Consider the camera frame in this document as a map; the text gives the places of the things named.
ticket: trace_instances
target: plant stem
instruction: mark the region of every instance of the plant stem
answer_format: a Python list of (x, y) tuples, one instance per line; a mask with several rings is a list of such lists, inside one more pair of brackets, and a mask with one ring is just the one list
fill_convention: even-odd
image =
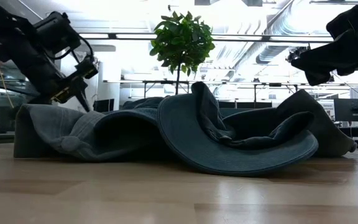
[(179, 89), (179, 76), (180, 76), (180, 64), (181, 63), (179, 63), (179, 67), (178, 67), (178, 76), (177, 76), (177, 87), (176, 87), (176, 92), (175, 92), (175, 95), (177, 95), (178, 94), (178, 89)]

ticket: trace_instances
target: wooden table surface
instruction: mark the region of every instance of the wooden table surface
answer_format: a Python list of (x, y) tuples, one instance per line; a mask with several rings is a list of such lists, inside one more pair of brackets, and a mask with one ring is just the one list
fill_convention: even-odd
[(358, 224), (358, 150), (240, 178), (181, 164), (13, 159), (0, 145), (3, 223)]

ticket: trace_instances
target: potted plant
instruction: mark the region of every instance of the potted plant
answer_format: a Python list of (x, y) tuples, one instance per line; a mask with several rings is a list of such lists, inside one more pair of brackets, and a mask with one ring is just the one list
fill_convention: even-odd
[(158, 54), (157, 60), (163, 61), (162, 67), (169, 67), (171, 73), (178, 68), (176, 95), (178, 94), (180, 71), (197, 72), (198, 65), (209, 57), (209, 51), (215, 48), (212, 43), (211, 28), (204, 22), (200, 22), (201, 16), (193, 18), (190, 12), (187, 15), (178, 15), (176, 12), (172, 17), (162, 16), (160, 22), (154, 29), (157, 35), (152, 40), (153, 49), (150, 55)]

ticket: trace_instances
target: green leaves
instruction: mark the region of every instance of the green leaves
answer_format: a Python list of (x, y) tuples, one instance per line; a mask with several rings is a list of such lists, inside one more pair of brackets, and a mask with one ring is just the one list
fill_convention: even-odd
[(163, 21), (154, 29), (157, 38), (151, 41), (150, 55), (158, 55), (161, 66), (168, 67), (171, 73), (176, 68), (187, 75), (196, 73), (215, 48), (210, 26), (200, 21), (201, 16), (193, 18), (190, 12), (186, 16), (174, 12), (172, 17), (161, 18)]

